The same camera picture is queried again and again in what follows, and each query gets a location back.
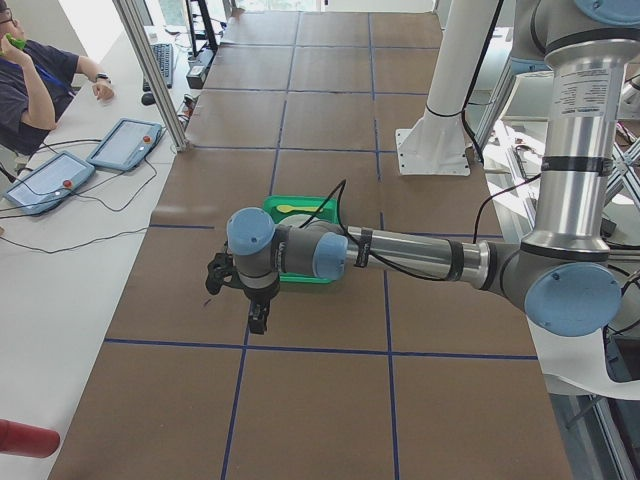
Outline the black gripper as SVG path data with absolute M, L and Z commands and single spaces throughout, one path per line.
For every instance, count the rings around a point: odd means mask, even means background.
M 273 266 L 269 247 L 258 253 L 240 255 L 225 244 L 207 265 L 205 287 L 210 294 L 218 295 L 223 287 L 228 287 L 242 290 L 252 301 L 248 312 L 251 334 L 267 332 L 269 301 L 279 292 L 279 283 L 279 273 Z

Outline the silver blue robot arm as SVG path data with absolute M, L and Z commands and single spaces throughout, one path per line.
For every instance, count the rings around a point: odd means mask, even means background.
M 225 247 L 208 266 L 207 290 L 242 290 L 254 334 L 267 329 L 282 275 L 337 280 L 349 266 L 371 265 L 469 283 L 560 336 L 585 336 L 612 321 L 622 293 L 606 266 L 601 217 L 626 67 L 639 52 L 639 5 L 519 1 L 513 25 L 515 70 L 553 73 L 534 226 L 518 244 L 460 243 L 316 217 L 290 226 L 244 208 L 228 220 Z

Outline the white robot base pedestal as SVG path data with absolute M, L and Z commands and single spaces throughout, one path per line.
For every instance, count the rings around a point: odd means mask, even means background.
M 463 112 L 502 5 L 491 0 L 451 3 L 424 113 L 412 128 L 396 131 L 400 174 L 470 174 Z

